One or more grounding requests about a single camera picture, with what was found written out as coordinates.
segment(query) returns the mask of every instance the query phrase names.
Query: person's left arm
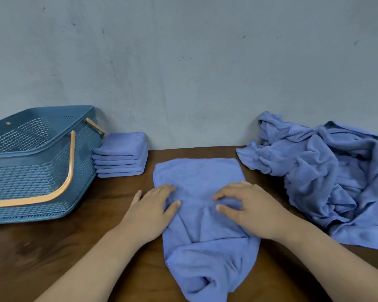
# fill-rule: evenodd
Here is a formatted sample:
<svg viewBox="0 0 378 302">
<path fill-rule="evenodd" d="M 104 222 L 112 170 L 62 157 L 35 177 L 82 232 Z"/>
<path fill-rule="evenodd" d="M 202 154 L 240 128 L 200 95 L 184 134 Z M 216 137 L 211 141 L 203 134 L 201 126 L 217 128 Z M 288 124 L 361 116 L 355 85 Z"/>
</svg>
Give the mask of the person's left arm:
<svg viewBox="0 0 378 302">
<path fill-rule="evenodd" d="M 119 276 L 136 251 L 157 238 L 174 217 L 181 202 L 164 212 L 164 203 L 175 188 L 164 185 L 141 198 L 138 191 L 121 223 L 49 287 L 35 302 L 106 302 Z"/>
</svg>

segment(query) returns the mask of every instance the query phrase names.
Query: wooden handle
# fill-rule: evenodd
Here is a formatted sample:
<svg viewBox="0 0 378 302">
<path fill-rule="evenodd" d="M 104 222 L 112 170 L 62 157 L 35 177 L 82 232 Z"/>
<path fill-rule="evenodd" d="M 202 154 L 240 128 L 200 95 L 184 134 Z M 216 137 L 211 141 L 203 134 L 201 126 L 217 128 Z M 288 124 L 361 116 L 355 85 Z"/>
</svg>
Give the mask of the wooden handle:
<svg viewBox="0 0 378 302">
<path fill-rule="evenodd" d="M 99 127 L 97 124 L 95 124 L 89 117 L 87 117 L 85 120 L 87 121 L 88 124 L 94 126 L 96 129 L 98 129 L 101 132 L 101 136 L 103 136 L 105 134 L 105 131 L 101 127 Z"/>
<path fill-rule="evenodd" d="M 34 196 L 34 197 L 27 197 L 27 198 L 16 198 L 16 199 L 5 199 L 0 200 L 0 207 L 12 207 L 16 205 L 25 205 L 25 204 L 34 204 L 34 203 L 44 203 L 50 200 L 59 197 L 61 194 L 65 192 L 68 186 L 73 179 L 73 172 L 74 172 L 74 151 L 76 147 L 76 132 L 74 130 L 71 131 L 71 140 L 70 140 L 70 160 L 68 163 L 68 174 L 65 182 L 58 188 L 56 191 L 42 195 L 42 196 Z"/>
</svg>

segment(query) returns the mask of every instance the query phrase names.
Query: concrete wall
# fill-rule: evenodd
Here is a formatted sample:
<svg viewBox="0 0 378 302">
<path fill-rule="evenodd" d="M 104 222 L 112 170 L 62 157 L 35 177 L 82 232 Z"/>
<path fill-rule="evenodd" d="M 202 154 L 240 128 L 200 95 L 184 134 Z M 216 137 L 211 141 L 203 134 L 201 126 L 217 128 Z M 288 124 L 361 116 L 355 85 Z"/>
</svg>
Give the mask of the concrete wall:
<svg viewBox="0 0 378 302">
<path fill-rule="evenodd" d="M 67 104 L 155 149 L 246 144 L 264 110 L 378 133 L 378 0 L 0 0 L 0 118 Z"/>
</svg>

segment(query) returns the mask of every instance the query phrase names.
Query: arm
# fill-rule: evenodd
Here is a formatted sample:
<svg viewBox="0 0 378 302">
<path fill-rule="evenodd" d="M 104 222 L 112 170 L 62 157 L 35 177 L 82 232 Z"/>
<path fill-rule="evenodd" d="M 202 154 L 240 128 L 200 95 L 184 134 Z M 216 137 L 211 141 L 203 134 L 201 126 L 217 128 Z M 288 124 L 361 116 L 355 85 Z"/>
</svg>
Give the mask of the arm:
<svg viewBox="0 0 378 302">
<path fill-rule="evenodd" d="M 174 217 L 180 201 L 172 203 L 164 212 L 165 200 L 173 191 L 175 188 L 170 185 L 160 186 L 141 200 L 141 191 L 138 191 L 121 223 L 106 233 L 36 302 L 107 301 L 136 251 L 157 238 Z"/>
<path fill-rule="evenodd" d="M 313 224 L 288 212 L 261 187 L 231 183 L 213 197 L 242 201 L 236 211 L 217 205 L 251 233 L 275 240 L 291 250 L 311 271 L 334 302 L 378 302 L 378 270 L 348 251 Z"/>
</svg>

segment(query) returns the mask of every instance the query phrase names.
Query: blue basket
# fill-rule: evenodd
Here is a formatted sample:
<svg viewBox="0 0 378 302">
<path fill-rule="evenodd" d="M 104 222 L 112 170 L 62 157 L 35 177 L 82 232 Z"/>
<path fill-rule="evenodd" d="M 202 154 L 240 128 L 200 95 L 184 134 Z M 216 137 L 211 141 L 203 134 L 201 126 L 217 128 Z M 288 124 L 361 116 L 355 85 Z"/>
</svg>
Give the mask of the blue basket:
<svg viewBox="0 0 378 302">
<path fill-rule="evenodd" d="M 0 223 L 65 216 L 96 173 L 93 106 L 41 107 L 0 120 Z"/>
</svg>

